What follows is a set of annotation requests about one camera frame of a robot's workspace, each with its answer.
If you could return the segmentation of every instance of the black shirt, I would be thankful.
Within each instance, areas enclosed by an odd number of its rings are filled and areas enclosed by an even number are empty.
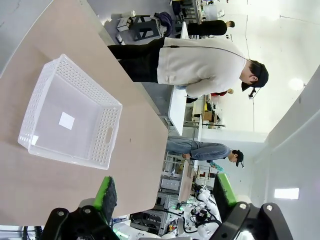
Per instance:
[[[187,25],[189,35],[225,35],[227,32],[227,24],[223,20],[203,21],[200,25],[197,23],[189,23]]]

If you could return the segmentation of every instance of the plastic bin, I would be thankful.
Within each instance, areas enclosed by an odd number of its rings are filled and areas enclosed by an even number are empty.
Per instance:
[[[33,155],[108,169],[122,104],[62,54],[44,65],[18,143]]]

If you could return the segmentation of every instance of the white sweater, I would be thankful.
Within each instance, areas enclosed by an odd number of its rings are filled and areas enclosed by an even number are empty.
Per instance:
[[[245,65],[244,55],[228,40],[166,37],[159,53],[157,80],[159,84],[187,86],[189,96],[199,97],[227,91],[239,80]]]

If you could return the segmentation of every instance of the bolt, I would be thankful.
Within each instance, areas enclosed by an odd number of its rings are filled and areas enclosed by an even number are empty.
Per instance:
[[[246,209],[246,208],[247,208],[247,205],[245,205],[244,203],[241,203],[241,204],[240,204],[240,208]]]
[[[274,209],[271,205],[266,206],[266,209],[268,209],[269,211],[271,211],[272,209]]]

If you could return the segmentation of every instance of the black cap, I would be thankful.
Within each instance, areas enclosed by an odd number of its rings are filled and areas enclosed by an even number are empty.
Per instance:
[[[235,163],[235,165],[238,167],[239,163],[242,163],[244,161],[244,154],[240,150],[236,150],[236,152],[232,151],[232,153],[238,155],[236,157],[236,163]]]
[[[255,83],[251,84],[251,85],[248,85],[244,82],[242,82],[241,84],[241,87],[242,87],[242,92],[247,90],[248,88],[250,87],[254,87],[254,88],[262,88],[266,85],[266,83],[268,82],[268,79],[269,79],[269,73],[266,69],[266,66],[262,63],[259,63],[259,69],[260,69],[260,74],[259,76],[256,76],[258,78],[258,81],[256,81]]]

